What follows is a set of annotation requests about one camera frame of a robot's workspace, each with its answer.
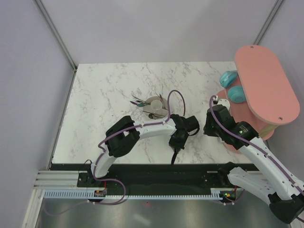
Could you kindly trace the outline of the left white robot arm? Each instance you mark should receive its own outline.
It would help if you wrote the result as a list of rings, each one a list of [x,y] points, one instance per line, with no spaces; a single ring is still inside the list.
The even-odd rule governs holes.
[[[139,140],[155,136],[169,137],[169,146],[173,149],[171,165],[177,154],[185,149],[190,136],[196,135],[200,125],[195,116],[185,118],[172,114],[167,118],[134,121],[130,116],[124,116],[106,132],[106,138],[98,144],[103,153],[91,164],[88,182],[99,187],[104,182],[109,168],[117,158],[127,155]]]

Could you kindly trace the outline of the blue plastic knife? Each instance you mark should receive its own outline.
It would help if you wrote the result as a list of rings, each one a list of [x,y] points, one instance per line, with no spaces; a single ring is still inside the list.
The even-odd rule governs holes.
[[[178,155],[178,150],[174,149],[174,153],[171,159],[171,165],[174,165],[177,155]]]

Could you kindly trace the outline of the white round divided container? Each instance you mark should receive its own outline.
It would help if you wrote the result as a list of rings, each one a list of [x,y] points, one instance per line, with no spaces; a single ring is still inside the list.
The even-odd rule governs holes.
[[[156,114],[163,116],[163,119],[169,116],[167,100],[164,97],[152,96],[146,99],[150,105],[142,108],[143,113],[148,117],[148,114]]]

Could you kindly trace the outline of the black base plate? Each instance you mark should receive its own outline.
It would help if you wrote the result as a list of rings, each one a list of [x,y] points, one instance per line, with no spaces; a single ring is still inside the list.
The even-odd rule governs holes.
[[[88,169],[79,173],[78,187],[106,187],[109,190],[121,190],[121,181],[127,190],[151,189],[156,192],[166,187],[174,190],[186,188],[202,190],[209,188],[235,188],[228,181],[229,168],[236,165],[227,164],[114,164],[104,177],[93,174]]]

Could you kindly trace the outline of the teal plastic spoon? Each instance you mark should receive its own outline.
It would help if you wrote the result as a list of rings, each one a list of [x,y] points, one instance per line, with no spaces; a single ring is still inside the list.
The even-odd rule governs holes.
[[[145,106],[148,106],[150,105],[150,103],[138,103],[137,106],[138,107],[145,107]]]

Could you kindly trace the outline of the black small spoon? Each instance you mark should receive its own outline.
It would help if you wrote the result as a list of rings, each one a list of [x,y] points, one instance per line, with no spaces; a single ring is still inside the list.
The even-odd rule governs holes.
[[[156,114],[148,114],[148,117],[150,118],[150,119],[162,119],[163,118],[163,116],[161,116],[161,115],[156,115]]]

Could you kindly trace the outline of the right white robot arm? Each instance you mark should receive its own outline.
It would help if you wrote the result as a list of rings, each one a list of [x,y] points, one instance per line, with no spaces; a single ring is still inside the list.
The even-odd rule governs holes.
[[[235,122],[229,101],[213,95],[209,100],[203,133],[218,137],[246,156],[263,174],[261,180],[232,162],[218,171],[218,183],[241,187],[265,202],[283,223],[290,224],[304,211],[304,182],[293,175],[268,149],[247,122]]]

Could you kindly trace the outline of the pink oval shelf top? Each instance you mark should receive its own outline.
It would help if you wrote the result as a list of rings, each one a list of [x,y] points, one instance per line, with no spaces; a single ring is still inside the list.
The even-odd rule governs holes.
[[[236,51],[234,62],[249,109],[258,119],[285,125],[299,116],[299,101],[273,51],[243,46]]]

